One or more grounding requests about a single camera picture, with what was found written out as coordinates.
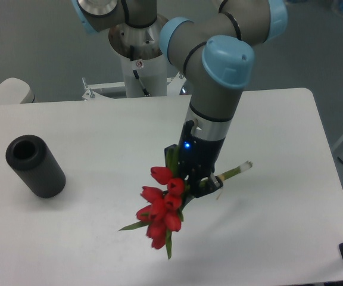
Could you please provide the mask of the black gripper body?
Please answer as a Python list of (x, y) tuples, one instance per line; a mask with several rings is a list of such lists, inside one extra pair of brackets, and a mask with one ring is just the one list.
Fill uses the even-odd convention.
[(189, 176), (191, 181), (200, 181), (214, 172), (224, 139), (207, 141), (193, 136), (193, 127), (193, 120), (188, 120), (183, 125), (178, 143), (178, 172), (182, 178)]

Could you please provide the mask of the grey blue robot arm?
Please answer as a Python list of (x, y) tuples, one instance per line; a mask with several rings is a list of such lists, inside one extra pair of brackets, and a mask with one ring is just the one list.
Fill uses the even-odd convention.
[(131, 59), (145, 49), (163, 55), (193, 86), (179, 141), (177, 174), (190, 196), (220, 189), (214, 175), (230, 123), (254, 64), (253, 46), (281, 35), (288, 13), (283, 1), (220, 1), (202, 22), (176, 17), (161, 24), (156, 1), (73, 1), (91, 33), (121, 28), (120, 48)]

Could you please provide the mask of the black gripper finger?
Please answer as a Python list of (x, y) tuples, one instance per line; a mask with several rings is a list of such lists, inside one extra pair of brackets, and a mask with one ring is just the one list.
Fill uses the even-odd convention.
[(195, 180), (191, 183), (190, 195), (194, 198), (212, 194), (223, 187), (223, 179), (211, 173), (208, 177)]
[(166, 167), (171, 170), (172, 173), (179, 172), (179, 146), (173, 144), (164, 149), (165, 164)]

